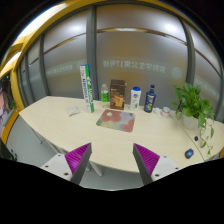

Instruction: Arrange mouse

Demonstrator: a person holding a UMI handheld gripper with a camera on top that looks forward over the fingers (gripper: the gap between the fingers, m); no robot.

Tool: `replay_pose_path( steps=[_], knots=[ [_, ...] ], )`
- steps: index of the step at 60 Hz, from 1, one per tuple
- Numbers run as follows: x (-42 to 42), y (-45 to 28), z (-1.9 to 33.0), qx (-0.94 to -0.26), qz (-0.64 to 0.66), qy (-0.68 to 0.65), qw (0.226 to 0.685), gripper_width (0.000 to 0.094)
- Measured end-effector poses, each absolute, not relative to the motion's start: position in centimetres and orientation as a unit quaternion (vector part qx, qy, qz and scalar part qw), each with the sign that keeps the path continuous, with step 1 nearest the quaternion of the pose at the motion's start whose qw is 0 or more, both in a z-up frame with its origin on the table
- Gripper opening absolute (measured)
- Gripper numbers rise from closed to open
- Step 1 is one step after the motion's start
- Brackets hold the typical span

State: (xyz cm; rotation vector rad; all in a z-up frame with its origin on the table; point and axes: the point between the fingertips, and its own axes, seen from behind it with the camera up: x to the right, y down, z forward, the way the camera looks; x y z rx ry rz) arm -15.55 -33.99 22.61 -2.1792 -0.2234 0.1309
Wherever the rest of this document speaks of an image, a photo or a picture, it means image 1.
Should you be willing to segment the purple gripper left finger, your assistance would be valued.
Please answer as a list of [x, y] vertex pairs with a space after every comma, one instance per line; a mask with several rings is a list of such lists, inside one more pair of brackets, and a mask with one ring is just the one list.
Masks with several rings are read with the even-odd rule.
[[91, 144], [87, 143], [65, 155], [65, 159], [72, 172], [72, 183], [76, 185], [80, 184], [91, 154]]

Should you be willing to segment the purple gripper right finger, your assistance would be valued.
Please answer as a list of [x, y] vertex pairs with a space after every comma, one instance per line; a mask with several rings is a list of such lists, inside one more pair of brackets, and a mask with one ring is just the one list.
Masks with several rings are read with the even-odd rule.
[[136, 143], [133, 144], [133, 155], [139, 169], [143, 185], [152, 183], [152, 172], [154, 171], [160, 156]]

